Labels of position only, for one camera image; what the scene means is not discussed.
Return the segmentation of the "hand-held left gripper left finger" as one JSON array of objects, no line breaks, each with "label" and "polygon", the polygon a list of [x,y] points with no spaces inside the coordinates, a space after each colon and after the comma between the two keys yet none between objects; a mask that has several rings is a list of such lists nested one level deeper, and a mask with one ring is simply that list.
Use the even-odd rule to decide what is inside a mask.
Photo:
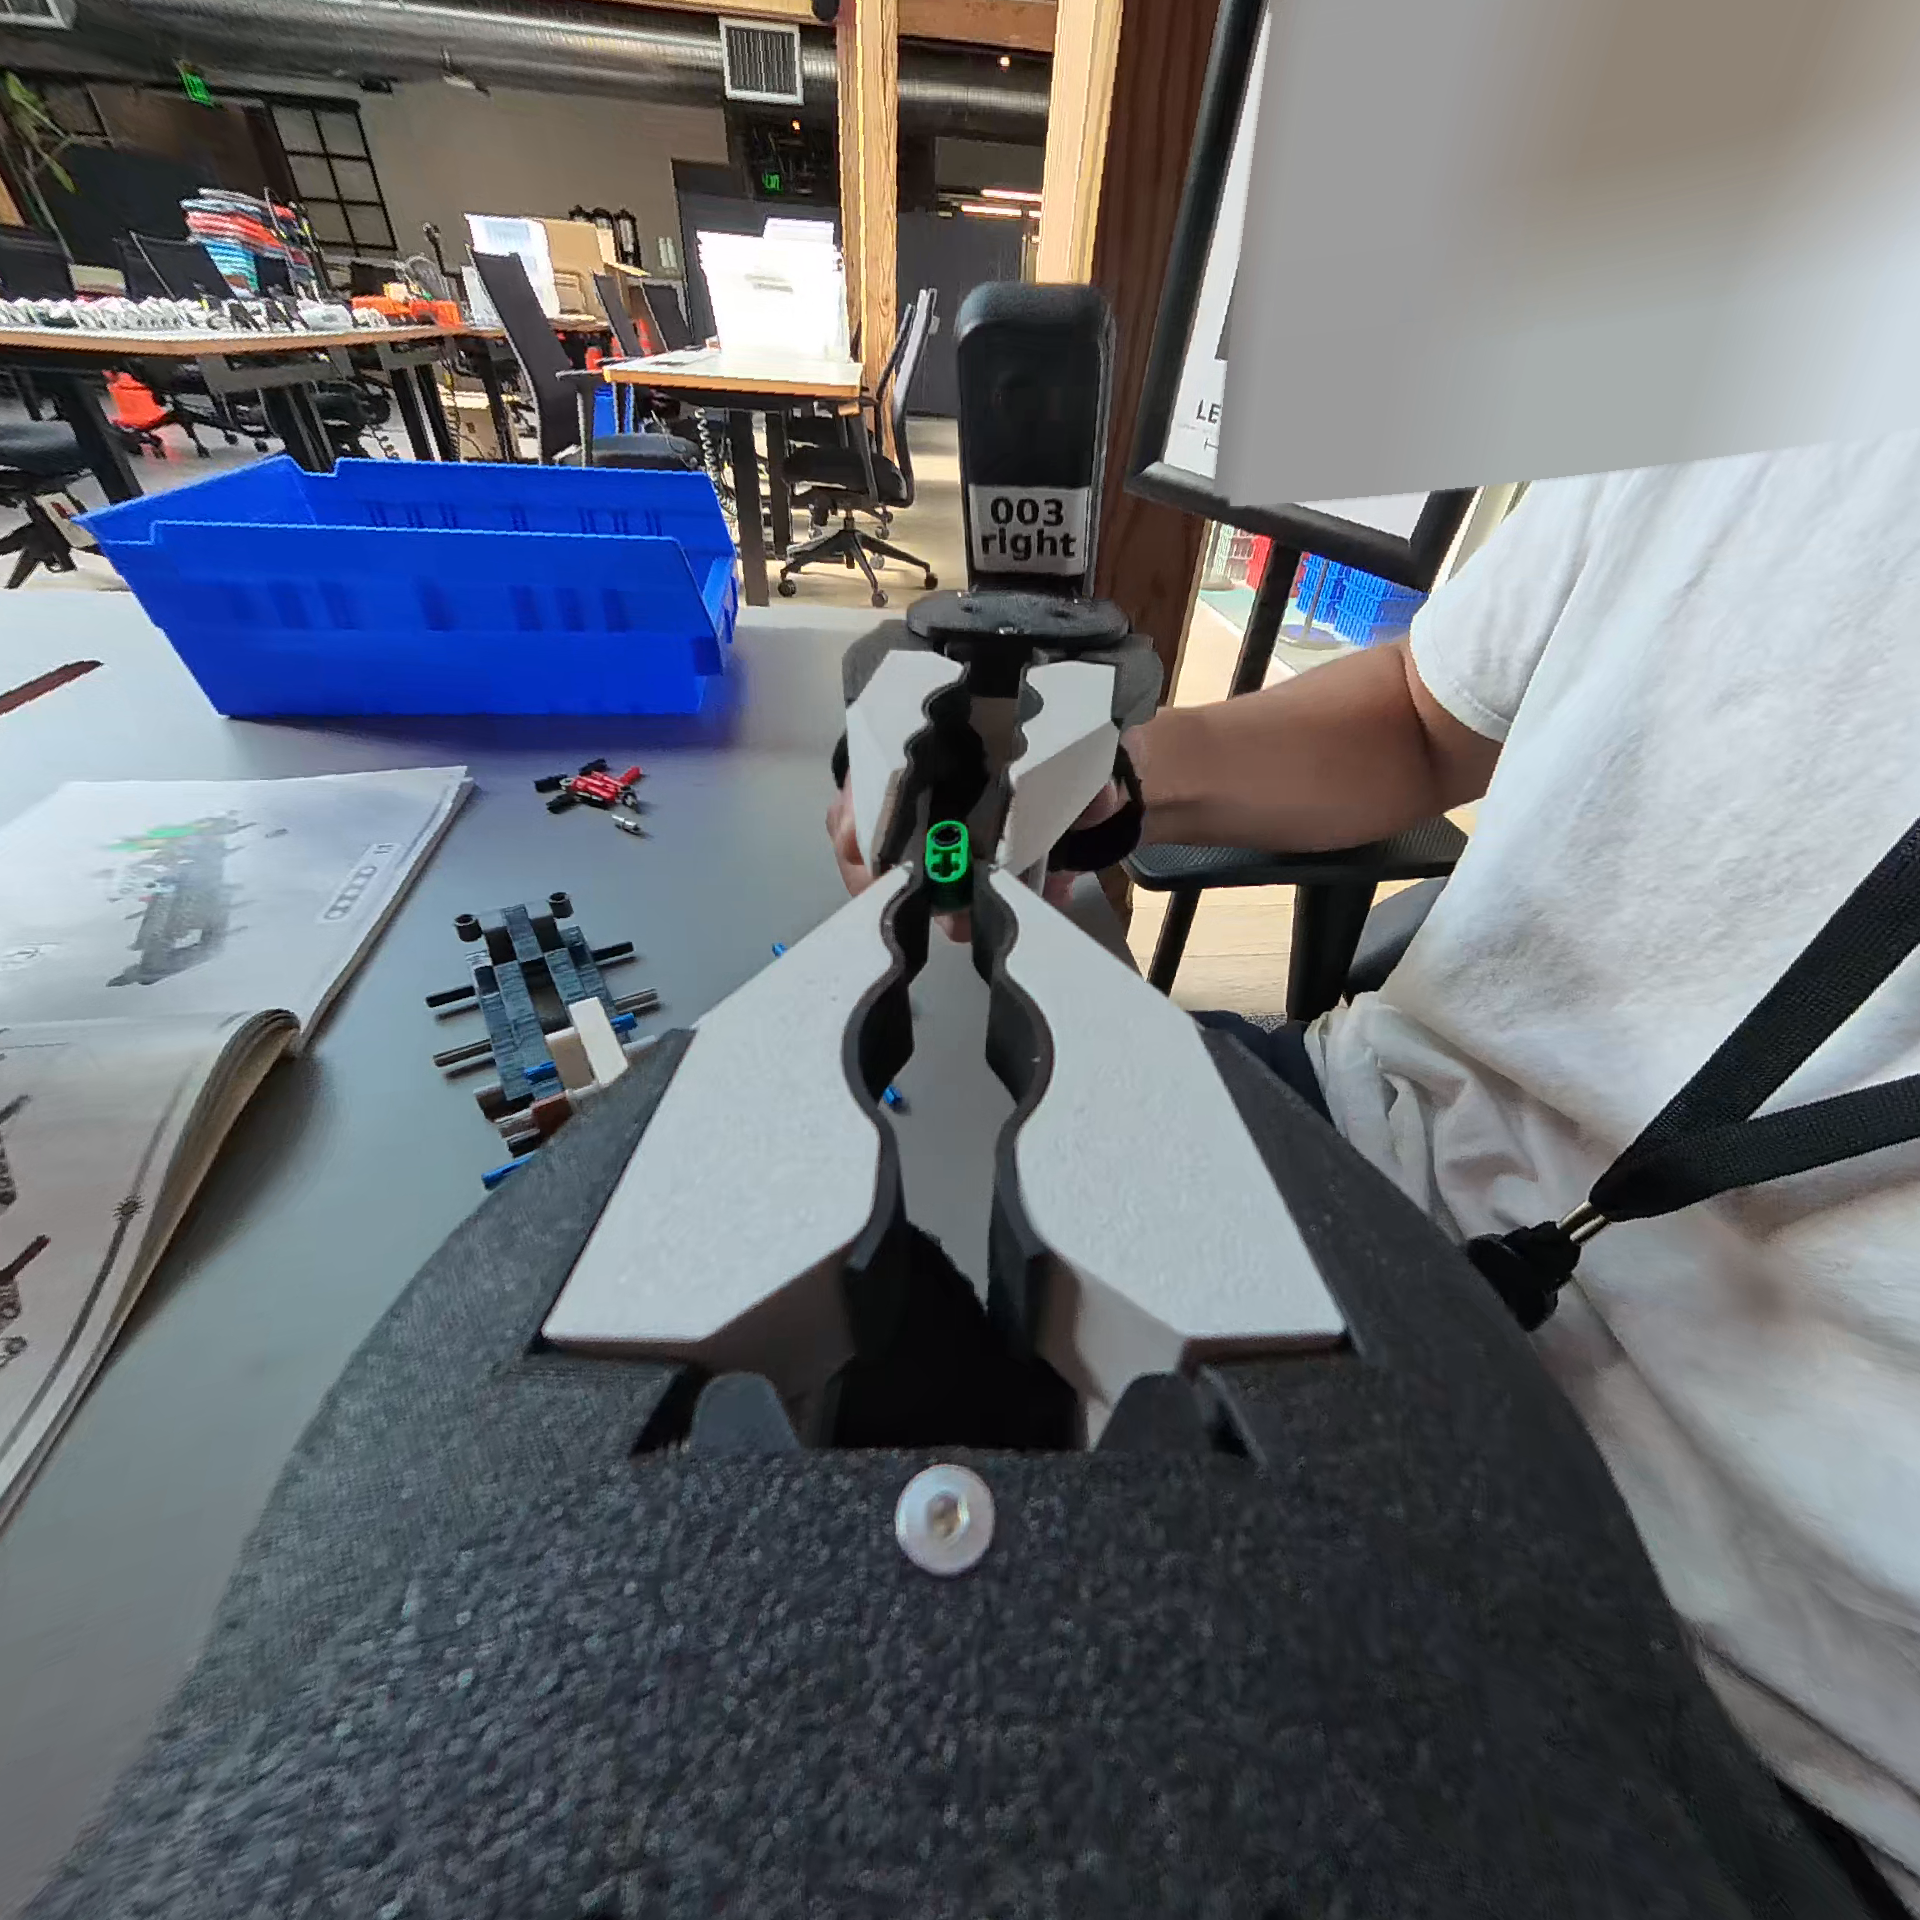
[{"label": "hand-held left gripper left finger", "polygon": [[563,1357],[756,1376],[831,1443],[914,1272],[884,1092],[911,1048],[889,871],[703,1014],[539,1325]]}]

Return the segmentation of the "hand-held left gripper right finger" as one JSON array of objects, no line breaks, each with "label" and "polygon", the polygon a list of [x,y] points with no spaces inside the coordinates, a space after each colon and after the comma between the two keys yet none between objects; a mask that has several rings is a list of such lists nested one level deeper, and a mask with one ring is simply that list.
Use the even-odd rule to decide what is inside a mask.
[{"label": "hand-held left gripper right finger", "polygon": [[1145,1377],[1337,1349],[1348,1321],[1188,1014],[1019,877],[978,884],[989,1270],[1083,1443]]}]

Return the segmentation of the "grey lego chassis assembly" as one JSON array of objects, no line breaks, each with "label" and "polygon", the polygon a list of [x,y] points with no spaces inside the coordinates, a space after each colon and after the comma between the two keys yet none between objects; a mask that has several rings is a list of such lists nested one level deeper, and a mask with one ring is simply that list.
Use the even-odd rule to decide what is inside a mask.
[{"label": "grey lego chassis assembly", "polygon": [[660,1014],[660,993],[610,981],[635,946],[591,943],[563,889],[491,918],[462,913],[453,931],[467,977],[425,1005],[437,1018],[474,1014],[482,1026],[431,1065],[444,1078],[487,1075],[474,1101],[500,1140],[502,1161],[482,1175],[494,1191],[625,1074],[650,1042],[641,1023]]}]

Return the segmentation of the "lego instruction booklet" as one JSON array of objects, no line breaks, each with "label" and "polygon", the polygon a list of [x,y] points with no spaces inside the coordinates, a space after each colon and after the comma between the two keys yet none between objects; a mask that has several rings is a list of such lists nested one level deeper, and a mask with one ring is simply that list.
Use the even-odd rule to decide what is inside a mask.
[{"label": "lego instruction booklet", "polygon": [[469,787],[459,764],[67,782],[3,828],[5,1522]]}]

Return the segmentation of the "black framed sign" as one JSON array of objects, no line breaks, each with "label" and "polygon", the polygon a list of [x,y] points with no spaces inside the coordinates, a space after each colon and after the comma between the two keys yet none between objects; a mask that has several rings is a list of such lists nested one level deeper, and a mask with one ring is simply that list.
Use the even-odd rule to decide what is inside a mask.
[{"label": "black framed sign", "polygon": [[1238,505],[1218,472],[1238,252],[1271,10],[1271,4],[1224,2],[1215,12],[1126,490],[1145,502],[1266,536],[1280,550],[1428,592],[1462,548],[1480,490]]}]

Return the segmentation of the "thick wooden pillar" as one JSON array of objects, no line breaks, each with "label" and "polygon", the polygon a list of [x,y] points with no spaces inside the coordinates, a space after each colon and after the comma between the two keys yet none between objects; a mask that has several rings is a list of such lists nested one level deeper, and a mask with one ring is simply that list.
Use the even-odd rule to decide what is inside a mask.
[{"label": "thick wooden pillar", "polygon": [[1207,525],[1126,490],[1215,2],[1058,2],[1036,280],[1090,284],[1116,324],[1095,586],[1145,633],[1174,697]]}]

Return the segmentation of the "thin wooden pillar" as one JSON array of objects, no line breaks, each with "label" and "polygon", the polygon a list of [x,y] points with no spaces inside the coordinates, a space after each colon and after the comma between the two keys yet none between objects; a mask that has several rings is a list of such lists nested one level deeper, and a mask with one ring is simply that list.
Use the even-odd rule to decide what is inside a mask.
[{"label": "thin wooden pillar", "polygon": [[900,4],[834,13],[837,211],[848,325],[876,394],[900,324]]}]

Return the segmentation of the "black badge reel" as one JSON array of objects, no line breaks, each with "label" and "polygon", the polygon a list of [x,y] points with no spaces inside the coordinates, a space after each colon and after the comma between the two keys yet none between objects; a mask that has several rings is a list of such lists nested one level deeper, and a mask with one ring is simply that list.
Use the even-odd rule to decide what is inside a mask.
[{"label": "black badge reel", "polygon": [[1582,1247],[1608,1223],[1592,1204],[1579,1204],[1562,1218],[1474,1236],[1459,1250],[1516,1323],[1537,1332],[1553,1316]]}]

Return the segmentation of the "blue plastic bin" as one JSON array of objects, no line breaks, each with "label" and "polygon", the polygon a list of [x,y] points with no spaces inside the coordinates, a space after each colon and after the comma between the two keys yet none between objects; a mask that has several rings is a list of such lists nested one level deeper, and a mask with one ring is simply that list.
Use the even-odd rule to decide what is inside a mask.
[{"label": "blue plastic bin", "polygon": [[226,718],[692,716],[742,597],[690,470],[277,453],[79,525]]}]

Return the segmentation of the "cardboard boxes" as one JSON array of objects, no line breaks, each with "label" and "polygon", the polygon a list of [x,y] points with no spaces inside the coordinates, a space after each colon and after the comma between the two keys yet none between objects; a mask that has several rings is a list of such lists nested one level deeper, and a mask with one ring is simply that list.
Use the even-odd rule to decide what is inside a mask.
[{"label": "cardboard boxes", "polygon": [[467,211],[467,252],[519,260],[539,310],[552,320],[603,320],[600,278],[612,276],[612,233],[589,220]]}]

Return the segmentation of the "person in white shirt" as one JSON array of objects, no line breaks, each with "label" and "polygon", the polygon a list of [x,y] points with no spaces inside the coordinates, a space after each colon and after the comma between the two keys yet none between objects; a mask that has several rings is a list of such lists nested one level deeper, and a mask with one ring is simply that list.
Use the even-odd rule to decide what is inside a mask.
[{"label": "person in white shirt", "polygon": [[[1915,819],[1915,432],[1534,483],[1410,652],[1498,765],[1305,1046],[1467,1239],[1582,1199]],[[1721,1705],[1915,1903],[1915,1143],[1606,1229],[1535,1351]]]}]

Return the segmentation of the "long wooden desk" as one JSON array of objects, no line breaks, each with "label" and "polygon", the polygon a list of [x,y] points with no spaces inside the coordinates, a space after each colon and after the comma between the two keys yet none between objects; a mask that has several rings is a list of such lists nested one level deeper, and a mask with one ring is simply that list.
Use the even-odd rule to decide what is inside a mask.
[{"label": "long wooden desk", "polygon": [[93,390],[107,371],[168,380],[188,368],[199,371],[216,395],[257,395],[282,450],[308,472],[327,472],[337,450],[319,418],[319,388],[381,371],[412,455],[453,463],[459,451],[433,371],[469,366],[487,394],[494,426],[506,426],[500,374],[513,362],[507,331],[474,321],[266,331],[7,325],[2,331],[3,371],[25,376],[60,410],[77,438],[86,472],[112,503],[134,498],[137,482]]}]

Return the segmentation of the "stack of colourful trays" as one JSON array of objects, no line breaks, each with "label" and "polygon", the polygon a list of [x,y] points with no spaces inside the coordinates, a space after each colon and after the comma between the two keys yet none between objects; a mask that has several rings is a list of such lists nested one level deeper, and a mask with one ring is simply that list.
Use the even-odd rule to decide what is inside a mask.
[{"label": "stack of colourful trays", "polygon": [[237,291],[294,298],[322,284],[297,203],[203,188],[182,197],[180,213],[188,233]]}]

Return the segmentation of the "potted plant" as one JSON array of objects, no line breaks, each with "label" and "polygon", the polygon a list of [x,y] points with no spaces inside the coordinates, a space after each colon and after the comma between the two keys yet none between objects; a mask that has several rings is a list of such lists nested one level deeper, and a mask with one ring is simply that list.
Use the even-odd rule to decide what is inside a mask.
[{"label": "potted plant", "polygon": [[48,201],[45,190],[71,190],[73,179],[64,165],[64,154],[73,143],[60,128],[58,118],[25,78],[12,68],[2,72],[3,163],[10,168],[13,195],[28,222],[45,238],[60,244],[67,263],[75,260],[71,242]]}]

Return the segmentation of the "grey ventilation duct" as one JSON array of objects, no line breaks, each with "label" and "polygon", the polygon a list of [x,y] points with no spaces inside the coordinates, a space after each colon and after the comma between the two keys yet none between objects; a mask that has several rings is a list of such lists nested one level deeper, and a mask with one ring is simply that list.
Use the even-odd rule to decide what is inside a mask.
[{"label": "grey ventilation duct", "polygon": [[[252,76],[442,81],[721,106],[728,53],[710,12],[619,4],[129,2],[77,4],[87,36]],[[901,36],[900,122],[984,137],[1043,134],[1049,61]]]}]

